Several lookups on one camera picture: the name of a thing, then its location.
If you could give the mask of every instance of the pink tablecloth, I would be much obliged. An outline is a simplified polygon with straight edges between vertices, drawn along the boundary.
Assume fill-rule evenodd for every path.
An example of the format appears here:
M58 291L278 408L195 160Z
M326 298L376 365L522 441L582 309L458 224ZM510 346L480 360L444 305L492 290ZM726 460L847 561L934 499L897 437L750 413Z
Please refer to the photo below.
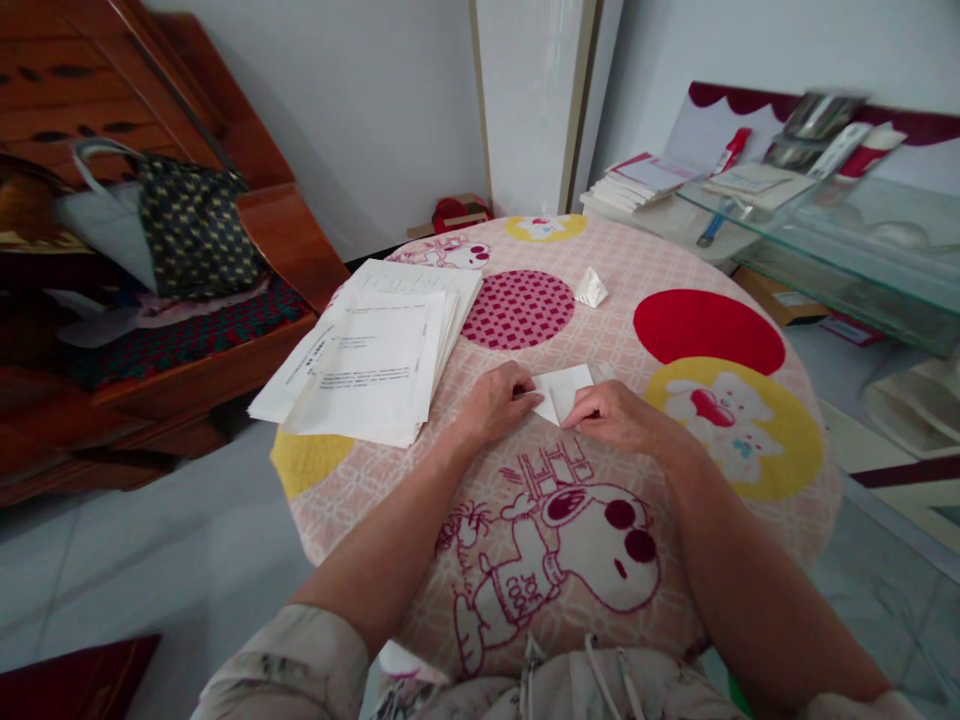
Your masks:
M701 439L798 563L817 558L841 493L816 397L779 330L722 273L579 215L494 220L394 259L482 269L484 288L410 450L279 433L273 458L313 562L409 471L477 376L511 358L533 374L588 363L596 380L645 395ZM597 309L573 301L588 266L610 292ZM535 415L463 478L396 640L450 677L517 674L528 632L548 654L582 648L586 633L676 656L708 642L656 463Z

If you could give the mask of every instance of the tiled floor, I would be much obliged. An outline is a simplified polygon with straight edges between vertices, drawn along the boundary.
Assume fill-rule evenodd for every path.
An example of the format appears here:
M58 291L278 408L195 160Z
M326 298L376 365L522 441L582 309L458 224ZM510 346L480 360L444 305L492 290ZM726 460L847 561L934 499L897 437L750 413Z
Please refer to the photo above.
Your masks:
M267 457L275 426L133 493L0 515L0 671L160 632L131 718L187 717L309 575Z
M268 459L273 433L253 425L134 493L0 512L0 671L160 632L130 717L189 715L311 569ZM960 587L850 502L812 575L929 718L958 717Z

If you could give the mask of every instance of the dark patterned bag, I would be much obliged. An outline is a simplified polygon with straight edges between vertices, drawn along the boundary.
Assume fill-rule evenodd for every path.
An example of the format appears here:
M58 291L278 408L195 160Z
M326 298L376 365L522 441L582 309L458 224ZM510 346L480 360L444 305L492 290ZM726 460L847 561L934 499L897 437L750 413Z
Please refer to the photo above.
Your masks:
M243 178L144 153L137 180L157 295L202 300L257 283L265 266L237 212L237 198L248 190Z

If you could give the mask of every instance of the stack of notebooks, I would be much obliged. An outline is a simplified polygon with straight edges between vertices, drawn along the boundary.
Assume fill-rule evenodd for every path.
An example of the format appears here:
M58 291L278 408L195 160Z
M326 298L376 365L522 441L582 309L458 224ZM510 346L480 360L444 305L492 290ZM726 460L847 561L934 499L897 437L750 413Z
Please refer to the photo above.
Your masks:
M247 412L295 435L409 447L482 281L479 270L368 260Z
M596 200L624 212L633 212L673 194L701 173L669 158L641 153L607 170L590 191Z

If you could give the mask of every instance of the wooden chair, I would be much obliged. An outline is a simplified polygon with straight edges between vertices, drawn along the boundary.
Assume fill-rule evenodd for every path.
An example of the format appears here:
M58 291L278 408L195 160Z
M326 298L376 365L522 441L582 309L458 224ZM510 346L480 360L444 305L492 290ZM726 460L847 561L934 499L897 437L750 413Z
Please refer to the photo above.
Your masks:
M224 352L94 392L49 371L0 367L0 505L133 489L180 458L220 447L225 438L210 410L263 385L348 277L196 18L150 13L139 0L7 0L0 152L79 186L69 140L91 134L211 167L232 160L251 188L238 203L244 227L312 312ZM129 169L107 159L93 171L109 182Z

